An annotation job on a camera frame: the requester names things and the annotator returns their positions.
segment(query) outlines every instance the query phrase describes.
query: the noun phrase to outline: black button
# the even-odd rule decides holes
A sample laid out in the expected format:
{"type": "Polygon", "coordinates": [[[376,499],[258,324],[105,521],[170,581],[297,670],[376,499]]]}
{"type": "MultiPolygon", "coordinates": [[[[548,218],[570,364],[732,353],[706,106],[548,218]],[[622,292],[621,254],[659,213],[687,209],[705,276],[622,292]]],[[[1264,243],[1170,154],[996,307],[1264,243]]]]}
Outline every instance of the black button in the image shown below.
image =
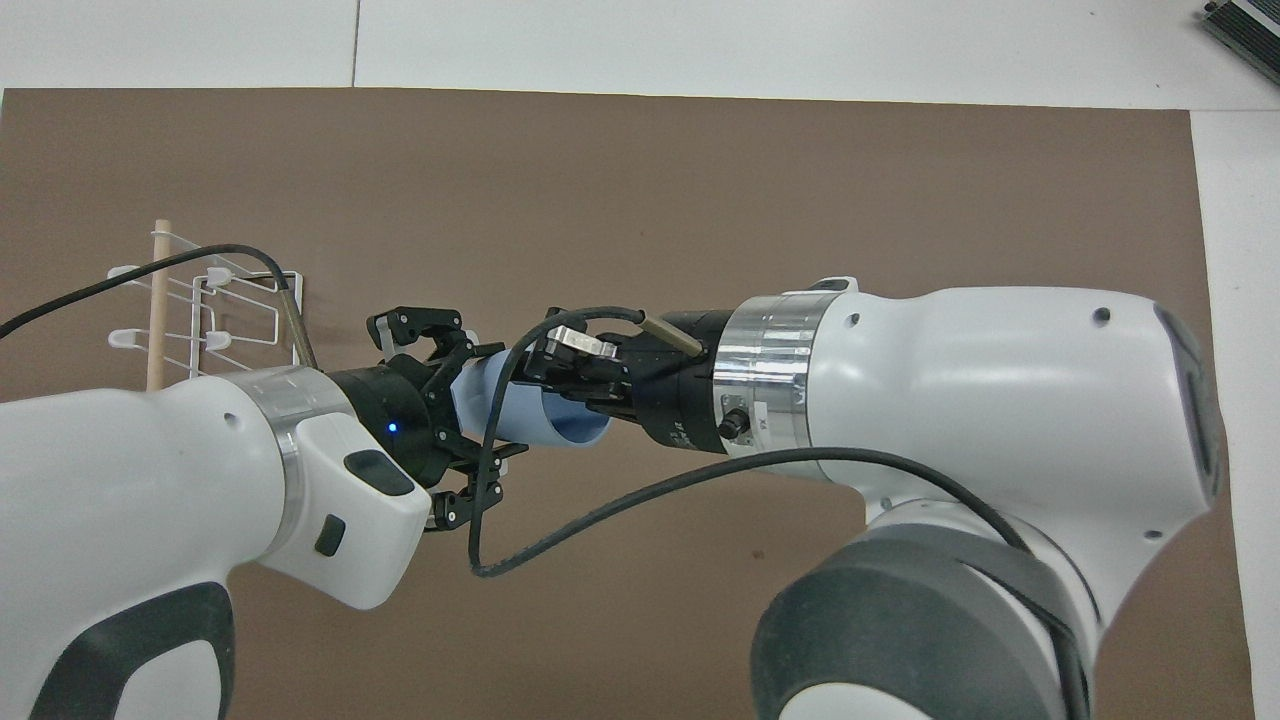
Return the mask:
{"type": "Polygon", "coordinates": [[[329,515],[324,519],[324,527],[320,528],[320,537],[316,538],[316,552],[325,557],[333,557],[338,552],[344,534],[347,534],[346,520],[337,515],[329,515]]]}
{"type": "Polygon", "coordinates": [[[407,495],[413,489],[413,480],[401,471],[380,450],[360,450],[342,459],[342,464],[352,475],[383,495],[407,495]]]}

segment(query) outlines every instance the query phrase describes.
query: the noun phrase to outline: metal ring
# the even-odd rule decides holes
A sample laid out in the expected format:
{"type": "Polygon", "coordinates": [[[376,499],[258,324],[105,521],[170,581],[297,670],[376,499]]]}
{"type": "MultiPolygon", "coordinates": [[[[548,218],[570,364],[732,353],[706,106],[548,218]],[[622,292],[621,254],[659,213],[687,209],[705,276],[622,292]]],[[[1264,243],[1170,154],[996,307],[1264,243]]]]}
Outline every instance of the metal ring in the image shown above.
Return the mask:
{"type": "MultiPolygon", "coordinates": [[[[812,447],[809,357],[818,324],[838,292],[796,292],[753,297],[724,325],[716,350],[716,421],[740,409],[751,429],[724,441],[732,456],[812,447]]],[[[817,462],[780,466],[786,474],[827,479],[817,462]]]]}
{"type": "Polygon", "coordinates": [[[302,365],[251,370],[219,375],[250,396],[266,418],[280,447],[284,468],[284,512],[271,544],[262,555],[284,544],[302,515],[302,469],[298,462],[298,423],[307,418],[343,413],[356,416],[356,410],[328,375],[302,365]]]}

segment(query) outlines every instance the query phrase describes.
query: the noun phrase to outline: wooden dowel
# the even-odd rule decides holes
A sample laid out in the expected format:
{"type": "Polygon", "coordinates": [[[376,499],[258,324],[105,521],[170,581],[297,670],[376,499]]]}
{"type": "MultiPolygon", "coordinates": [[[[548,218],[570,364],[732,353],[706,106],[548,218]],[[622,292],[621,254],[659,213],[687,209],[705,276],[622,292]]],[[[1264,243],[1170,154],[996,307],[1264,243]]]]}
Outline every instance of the wooden dowel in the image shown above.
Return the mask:
{"type": "MultiPolygon", "coordinates": [[[[156,220],[156,232],[170,232],[169,220],[156,220]]],[[[163,260],[170,255],[169,236],[155,234],[151,259],[163,260]]],[[[151,274],[151,324],[147,333],[147,392],[164,388],[164,333],[168,328],[169,270],[151,274]]]]}

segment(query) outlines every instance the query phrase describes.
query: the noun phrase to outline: brown paper sheet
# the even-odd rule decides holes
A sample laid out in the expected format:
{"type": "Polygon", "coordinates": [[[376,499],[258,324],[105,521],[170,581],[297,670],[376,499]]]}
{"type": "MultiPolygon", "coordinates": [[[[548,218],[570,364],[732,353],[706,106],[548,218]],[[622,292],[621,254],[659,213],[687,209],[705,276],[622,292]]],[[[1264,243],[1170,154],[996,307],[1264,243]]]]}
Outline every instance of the brown paper sheet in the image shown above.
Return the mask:
{"type": "MultiPolygon", "coordinates": [[[[1121,290],[1210,341],[1181,111],[5,92],[0,315],[145,261],[155,218],[301,270],[330,369],[376,363],[364,319],[394,305],[457,307],[483,340],[509,342],[548,305],[732,307],[828,274],[899,297],[972,284],[1121,290]]],[[[142,354],[104,338],[145,306],[141,291],[122,290],[0,342],[0,400],[140,388],[142,354]]],[[[630,427],[591,451],[531,452],[486,523],[486,555],[709,460],[630,427]]],[[[724,479],[497,580],[468,575],[461,534],[433,536],[372,612],[244,568],[230,580],[232,716],[748,717],[756,618],[852,538],[860,515],[837,487],[724,479]]],[[[1226,498],[1134,589],[1098,692],[1108,720],[1252,716],[1226,498]]]]}

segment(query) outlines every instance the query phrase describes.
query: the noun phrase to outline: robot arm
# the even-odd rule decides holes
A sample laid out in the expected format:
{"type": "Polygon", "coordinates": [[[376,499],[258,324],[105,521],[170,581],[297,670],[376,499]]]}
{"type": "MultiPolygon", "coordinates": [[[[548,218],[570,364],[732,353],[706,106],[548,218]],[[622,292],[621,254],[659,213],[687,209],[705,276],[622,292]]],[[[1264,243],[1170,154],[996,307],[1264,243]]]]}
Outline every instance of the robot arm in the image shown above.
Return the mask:
{"type": "MultiPolygon", "coordinates": [[[[773,468],[858,489],[869,529],[762,619],[762,717],[1088,716],[1103,632],[1217,493],[1208,382],[1172,315],[1115,292],[890,300],[828,278],[667,318],[713,351],[690,360],[645,336],[604,336],[630,382],[579,377],[567,395],[673,447],[911,457],[989,502],[1032,550],[900,470],[773,468]]],[[[557,366],[575,364],[562,352],[557,366]]]]}

